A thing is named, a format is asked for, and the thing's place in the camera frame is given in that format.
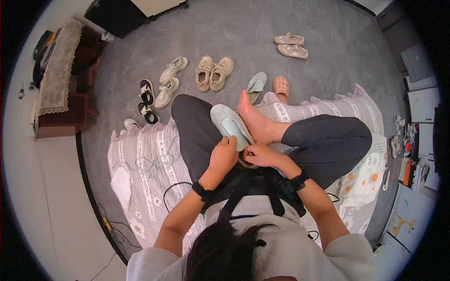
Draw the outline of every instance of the beige sneaker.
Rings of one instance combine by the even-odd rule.
[[[274,42],[278,45],[300,45],[303,46],[305,39],[301,36],[291,35],[288,32],[285,36],[277,36],[274,38]]]
[[[167,65],[167,69],[161,74],[159,82],[162,84],[167,80],[175,77],[175,74],[184,69],[188,65],[188,59],[183,57],[177,57],[171,63]]]
[[[156,98],[155,107],[163,108],[167,104],[169,104],[170,100],[172,99],[173,92],[178,89],[179,85],[180,81],[174,77],[159,86],[160,92],[158,97]]]
[[[213,66],[212,58],[210,56],[204,56],[195,69],[195,82],[197,83],[198,89],[202,92],[209,90],[209,76],[211,75]]]
[[[214,64],[214,68],[209,76],[209,87],[213,91],[220,90],[225,83],[225,78],[233,71],[233,60],[230,57],[222,58],[219,63]]]
[[[308,58],[308,50],[303,49],[299,45],[278,45],[277,50],[286,57],[291,58]]]

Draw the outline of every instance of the yellow plug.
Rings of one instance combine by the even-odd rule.
[[[105,222],[106,227],[108,228],[108,230],[109,230],[109,231],[112,231],[113,229],[111,228],[111,225],[109,225],[108,220],[107,220],[106,218],[103,218],[103,221]]]

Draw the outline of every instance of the light blue shoe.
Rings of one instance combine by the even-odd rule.
[[[262,89],[267,81],[267,75],[264,72],[258,72],[255,74],[248,83],[247,95],[248,100],[254,104],[256,99],[258,99],[259,94],[261,94]]]
[[[255,144],[242,118],[231,108],[224,104],[216,104],[211,108],[211,121],[219,129],[224,137],[235,136],[236,152],[239,152],[239,163],[250,169],[256,169],[257,166],[246,162],[243,159],[243,151],[249,146]]]

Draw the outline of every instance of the leg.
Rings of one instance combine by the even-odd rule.
[[[369,129],[354,117],[320,115],[295,123],[273,122],[251,105],[245,91],[238,110],[255,142],[298,147],[289,157],[323,189],[350,172],[372,145]]]
[[[180,135],[180,152],[192,182],[209,166],[211,152],[222,135],[211,121],[212,105],[194,96],[178,95],[172,103],[172,117]]]
[[[364,157],[372,135],[355,117],[319,115],[290,125],[281,143],[298,147],[289,157],[326,189]]]

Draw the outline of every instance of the white sweater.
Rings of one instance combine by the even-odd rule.
[[[214,204],[205,213],[207,225],[217,219],[226,201]],[[276,276],[292,276],[297,280],[375,280],[374,255],[366,238],[357,233],[339,237],[328,244],[325,252],[299,225],[293,207],[282,201],[283,217],[273,215],[267,196],[245,196],[232,215],[259,214],[257,217],[232,220],[238,231],[261,223],[277,227],[260,230],[257,239],[267,244],[255,253],[256,280]],[[173,253],[146,248],[132,255],[126,273],[128,281],[182,280],[187,254],[178,258]]]

